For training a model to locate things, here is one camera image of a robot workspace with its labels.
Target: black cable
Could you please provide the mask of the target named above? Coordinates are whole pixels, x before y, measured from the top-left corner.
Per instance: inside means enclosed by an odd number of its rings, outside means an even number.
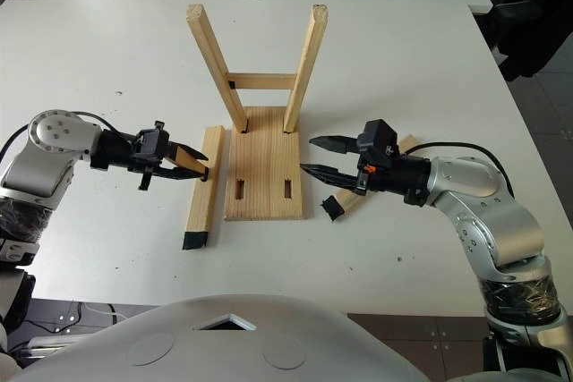
[[[78,318],[77,318],[72,324],[68,324],[67,326],[62,327],[62,328],[60,328],[60,329],[57,330],[57,331],[52,331],[52,330],[50,330],[48,327],[44,327],[44,326],[42,326],[41,324],[38,324],[37,322],[30,321],[29,319],[24,319],[24,320],[22,321],[22,323],[23,323],[23,322],[27,322],[27,323],[29,323],[29,324],[32,324],[32,325],[35,326],[35,327],[38,327],[38,328],[41,328],[41,329],[44,330],[44,331],[47,331],[50,335],[57,335],[57,334],[59,334],[59,333],[62,333],[66,328],[73,327],[73,326],[75,326],[76,324],[79,324],[79,323],[80,323],[80,321],[81,321],[81,306],[82,306],[82,304],[83,304],[83,303],[82,303],[81,301],[78,301],[78,309],[77,309]],[[8,351],[8,353],[11,354],[11,353],[16,352],[19,348],[22,349],[21,346],[24,346],[25,344],[28,344],[29,341],[30,341],[30,339],[29,339],[29,340],[26,340],[25,342],[20,342],[19,344],[16,344],[16,345],[13,346],[12,348],[10,348],[10,350]]]
[[[30,321],[29,319],[24,319],[24,320],[22,321],[22,323],[24,323],[24,322],[27,322],[28,324],[32,324],[32,325],[35,326],[35,327],[41,328],[41,329],[44,330],[44,331],[48,331],[48,333],[49,333],[50,335],[54,335],[54,334],[56,333],[56,331],[52,331],[52,330],[50,330],[48,327],[44,327],[44,326],[38,324],[37,322]]]
[[[14,132],[12,134],[12,136],[10,136],[8,138],[8,140],[6,141],[6,143],[4,144],[4,146],[2,147],[2,150],[0,150],[0,163],[2,163],[2,159],[4,158],[4,156],[6,155],[6,152],[8,151],[8,149],[10,148],[10,145],[13,144],[13,142],[16,140],[16,138],[18,136],[20,136],[22,134],[22,132],[24,132],[25,130],[28,129],[28,125],[23,125],[21,128],[19,128],[16,132]]]
[[[471,148],[471,149],[475,149],[476,151],[480,151],[481,153],[485,154],[495,164],[495,166],[498,168],[498,170],[501,172],[501,174],[505,178],[506,184],[508,185],[509,194],[511,195],[511,197],[514,197],[513,187],[511,186],[511,182],[509,181],[508,174],[506,173],[505,169],[501,165],[500,160],[498,160],[498,158],[496,156],[494,156],[490,150],[485,149],[484,147],[480,147],[479,145],[475,145],[474,143],[429,142],[429,143],[422,143],[420,145],[416,145],[415,147],[412,147],[408,151],[406,151],[405,154],[412,154],[413,152],[415,152],[419,149],[424,149],[424,148],[429,148],[429,147],[461,147],[461,148]]]
[[[83,304],[83,302],[78,301],[78,309],[76,310],[76,311],[78,312],[78,318],[77,318],[72,324],[68,324],[67,326],[64,326],[64,327],[60,328],[60,330],[59,330],[57,333],[61,333],[61,332],[63,332],[66,328],[73,327],[73,326],[75,326],[76,324],[79,324],[79,323],[80,323],[80,321],[81,321],[81,306],[82,306],[82,304]]]
[[[30,321],[29,319],[24,319],[22,322],[27,322],[29,324],[32,324],[35,327],[41,328],[44,331],[48,331],[48,333],[50,335],[57,335],[58,333],[62,333],[66,328],[73,327],[81,321],[81,306],[82,306],[82,304],[83,303],[81,301],[78,301],[78,310],[77,310],[78,318],[72,324],[68,324],[67,326],[62,327],[57,331],[56,330],[52,331],[48,327],[44,327],[41,324],[38,324],[37,322]]]
[[[116,127],[111,125],[111,123],[109,121],[104,120],[101,116],[92,114],[91,112],[82,112],[82,111],[72,111],[72,113],[76,114],[76,115],[88,116],[90,118],[94,118],[94,119],[98,120],[99,122],[104,124],[118,138],[124,140],[125,142],[129,143],[130,145],[132,144],[128,139],[125,138],[125,136],[120,131],[118,131],[116,129]]]
[[[109,308],[111,309],[113,315],[111,316],[111,325],[114,326],[115,324],[117,324],[117,315],[115,314],[115,308],[114,305],[111,303],[108,303],[107,306],[109,306]]]

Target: small wooden piece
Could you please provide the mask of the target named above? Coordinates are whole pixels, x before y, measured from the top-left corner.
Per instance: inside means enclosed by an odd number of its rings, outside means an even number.
[[[250,106],[249,132],[231,132],[225,219],[301,219],[298,132],[283,133],[285,108]]]
[[[229,70],[225,64],[225,59],[221,54],[213,29],[209,23],[207,13],[202,4],[191,4],[187,9],[187,24],[191,33],[195,37],[197,46],[199,47],[205,64],[209,68],[209,72],[215,81],[218,92],[223,98],[223,103],[231,115],[233,124],[240,132],[247,130],[247,117],[244,113],[241,100],[234,89],[229,87],[227,74]]]
[[[294,73],[227,73],[231,88],[236,89],[292,89],[295,78]]]
[[[201,248],[207,241],[213,220],[215,198],[217,197],[218,172],[224,141],[225,128],[222,125],[205,129],[201,152],[209,159],[205,162],[209,168],[209,175],[205,182],[195,181],[191,209],[185,229],[184,250]]]
[[[410,148],[415,147],[418,141],[414,136],[408,134],[404,139],[398,143],[400,152],[408,151]],[[322,202],[324,210],[329,214],[330,219],[334,221],[339,216],[348,213],[349,210],[355,208],[358,203],[364,201],[365,198],[372,195],[371,193],[365,196],[360,196],[351,192],[350,190],[339,190],[332,196],[328,197]]]
[[[290,133],[295,130],[298,114],[303,104],[304,93],[308,87],[312,68],[321,47],[322,36],[324,35],[328,18],[329,12],[325,4],[312,6],[311,20],[304,40],[303,53],[296,70],[295,85],[286,105],[284,132]]]
[[[187,151],[181,147],[177,147],[175,156],[173,158],[165,157],[165,159],[176,166],[191,169],[195,172],[199,172],[200,174],[205,174],[205,171],[207,170],[203,163],[191,157]]]

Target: black chair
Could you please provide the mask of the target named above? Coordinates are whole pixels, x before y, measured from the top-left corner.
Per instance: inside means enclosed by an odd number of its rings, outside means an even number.
[[[476,21],[488,46],[508,56],[500,64],[506,81],[539,72],[573,31],[573,0],[492,3],[492,10]]]

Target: robotic arm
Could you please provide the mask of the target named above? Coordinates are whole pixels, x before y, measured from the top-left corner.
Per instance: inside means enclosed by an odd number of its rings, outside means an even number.
[[[33,276],[17,267],[34,260],[39,237],[71,183],[78,160],[96,169],[120,166],[142,174],[140,190],[144,191],[152,176],[205,180],[209,174],[198,161],[207,158],[170,141],[161,122],[131,135],[110,124],[110,130],[102,130],[80,115],[90,114],[50,110],[34,117],[27,129],[26,146],[0,179],[0,328],[4,326],[8,332],[25,316],[35,283]],[[161,167],[164,158],[175,167]],[[23,304],[17,309],[15,302]]]
[[[500,170],[474,157],[400,155],[396,133],[382,120],[368,122],[357,139],[324,136],[311,143],[360,155],[357,176],[302,165],[321,181],[362,195],[394,192],[406,204],[445,214],[478,278],[494,333],[508,344],[556,351],[573,376],[573,331],[543,255],[541,229],[513,199]]]

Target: gray floor tile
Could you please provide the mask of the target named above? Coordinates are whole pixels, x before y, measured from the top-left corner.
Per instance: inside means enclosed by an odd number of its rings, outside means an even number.
[[[563,136],[543,134],[533,135],[533,139],[569,222],[573,224],[573,141]]]
[[[64,321],[71,305],[71,301],[32,299],[26,319],[60,324]]]
[[[563,127],[573,132],[573,73],[538,73],[537,79]]]
[[[388,340],[384,343],[414,364],[432,382],[446,380],[439,342]]]
[[[56,330],[56,324],[44,323],[43,327],[50,331]],[[13,331],[8,336],[8,349],[12,349],[15,345],[21,342],[28,342],[32,337],[51,335],[47,331],[33,326],[28,322],[24,322],[17,330]]]
[[[348,317],[380,340],[438,340],[438,328],[433,317],[356,313],[349,313]]]
[[[481,342],[444,342],[441,350],[448,379],[483,371]]]
[[[441,341],[481,342],[490,332],[485,318],[436,317]]]
[[[530,133],[561,133],[557,112],[535,77],[519,77],[508,87]]]
[[[573,35],[570,35],[541,72],[573,73]]]

